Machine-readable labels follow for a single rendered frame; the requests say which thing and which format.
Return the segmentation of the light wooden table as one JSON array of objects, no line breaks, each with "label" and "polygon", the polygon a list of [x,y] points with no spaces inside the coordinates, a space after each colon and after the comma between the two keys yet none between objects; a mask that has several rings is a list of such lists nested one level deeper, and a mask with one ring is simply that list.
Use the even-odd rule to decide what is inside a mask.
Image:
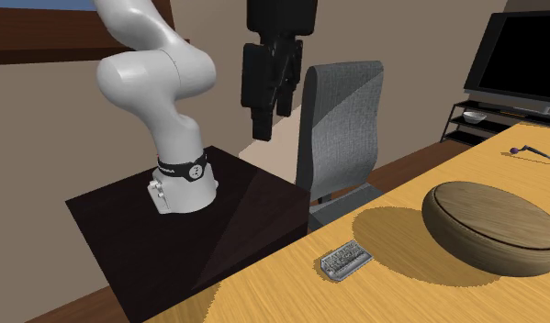
[{"label": "light wooden table", "polygon": [[[482,272],[442,249],[421,219],[437,184],[514,193],[550,214],[550,128],[517,124],[146,323],[550,323],[550,273]],[[322,257],[354,239],[374,256],[337,282]]]}]

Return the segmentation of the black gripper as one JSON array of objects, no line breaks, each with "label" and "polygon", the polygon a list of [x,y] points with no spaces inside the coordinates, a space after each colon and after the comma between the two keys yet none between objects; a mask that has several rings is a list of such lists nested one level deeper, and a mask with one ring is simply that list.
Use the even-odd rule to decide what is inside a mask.
[{"label": "black gripper", "polygon": [[[315,28],[318,0],[246,0],[246,26],[259,34],[260,43],[277,38],[309,36]],[[289,117],[293,93],[300,82],[303,42],[288,42],[281,61],[276,113]],[[274,58],[267,46],[246,43],[241,70],[241,105],[251,109],[253,138],[272,138]]]}]

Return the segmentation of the grey remote control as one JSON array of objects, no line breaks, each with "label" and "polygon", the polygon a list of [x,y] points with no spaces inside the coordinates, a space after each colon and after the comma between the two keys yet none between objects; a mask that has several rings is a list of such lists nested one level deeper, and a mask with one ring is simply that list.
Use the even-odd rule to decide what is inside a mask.
[{"label": "grey remote control", "polygon": [[373,259],[372,254],[352,239],[322,257],[320,268],[331,280],[340,282]]}]

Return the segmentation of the dark robot stand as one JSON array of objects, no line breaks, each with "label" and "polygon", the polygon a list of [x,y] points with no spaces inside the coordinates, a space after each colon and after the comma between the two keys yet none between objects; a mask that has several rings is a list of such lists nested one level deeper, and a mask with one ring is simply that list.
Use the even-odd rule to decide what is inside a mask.
[{"label": "dark robot stand", "polygon": [[215,200],[160,214],[152,171],[67,201],[129,323],[143,323],[304,237],[309,191],[209,146]]}]

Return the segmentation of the black utensil with purple tip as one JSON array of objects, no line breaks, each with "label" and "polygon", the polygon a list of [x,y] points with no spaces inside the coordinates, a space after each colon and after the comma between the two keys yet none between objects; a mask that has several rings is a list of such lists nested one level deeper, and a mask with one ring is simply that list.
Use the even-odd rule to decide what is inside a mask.
[{"label": "black utensil with purple tip", "polygon": [[510,153],[510,154],[518,154],[519,152],[521,152],[521,151],[526,151],[526,150],[527,150],[527,151],[530,151],[530,152],[532,152],[532,153],[535,153],[535,154],[537,154],[537,155],[540,155],[540,156],[542,156],[542,157],[545,157],[546,159],[550,160],[550,155],[547,155],[547,154],[545,154],[544,152],[539,151],[539,150],[537,150],[537,149],[535,149],[535,148],[533,148],[533,147],[531,147],[531,146],[527,146],[527,145],[524,145],[522,148],[515,148],[515,147],[514,147],[514,148],[511,148],[511,149],[509,150],[509,153]]}]

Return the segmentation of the brown framed window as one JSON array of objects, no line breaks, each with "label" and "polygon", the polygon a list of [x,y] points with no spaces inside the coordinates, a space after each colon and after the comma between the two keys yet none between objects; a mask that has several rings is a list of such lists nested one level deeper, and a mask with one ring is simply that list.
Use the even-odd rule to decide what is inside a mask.
[{"label": "brown framed window", "polygon": [[0,65],[96,61],[128,51],[106,30],[95,0],[59,0],[57,8],[29,1],[0,6]]}]

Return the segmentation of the brown round wooden bowl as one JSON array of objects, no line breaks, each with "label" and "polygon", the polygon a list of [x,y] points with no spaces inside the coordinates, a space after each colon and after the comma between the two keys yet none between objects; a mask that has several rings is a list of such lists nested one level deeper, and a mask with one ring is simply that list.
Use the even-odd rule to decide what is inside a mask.
[{"label": "brown round wooden bowl", "polygon": [[421,213],[432,238],[472,267],[512,277],[550,272],[550,215],[517,195],[447,182],[424,196]]}]

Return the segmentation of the grey chair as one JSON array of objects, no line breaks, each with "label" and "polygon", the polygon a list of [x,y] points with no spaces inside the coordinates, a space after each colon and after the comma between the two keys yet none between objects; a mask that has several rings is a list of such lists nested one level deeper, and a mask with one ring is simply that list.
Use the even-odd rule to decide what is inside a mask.
[{"label": "grey chair", "polygon": [[309,229],[317,230],[380,197],[367,182],[378,157],[381,61],[308,68],[302,95],[296,185],[310,191]]}]

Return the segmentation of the black television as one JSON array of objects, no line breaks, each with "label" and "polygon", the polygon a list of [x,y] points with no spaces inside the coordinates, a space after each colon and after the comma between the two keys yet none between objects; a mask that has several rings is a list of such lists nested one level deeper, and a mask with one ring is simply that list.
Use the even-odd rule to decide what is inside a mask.
[{"label": "black television", "polygon": [[550,117],[550,10],[493,13],[464,90],[537,104],[535,114]]}]

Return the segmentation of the black television stand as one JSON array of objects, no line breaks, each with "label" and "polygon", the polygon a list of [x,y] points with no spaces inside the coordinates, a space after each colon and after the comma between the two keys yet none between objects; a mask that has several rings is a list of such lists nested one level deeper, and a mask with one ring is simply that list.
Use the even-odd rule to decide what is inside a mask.
[{"label": "black television stand", "polygon": [[[469,112],[481,113],[486,115],[486,117],[477,123],[471,123],[466,121],[465,118],[465,113]],[[444,126],[440,143],[452,140],[468,146],[476,146],[511,127],[509,124],[488,119],[489,115],[550,127],[550,112],[548,108],[544,112],[541,112],[527,108],[466,100],[453,104]]]}]

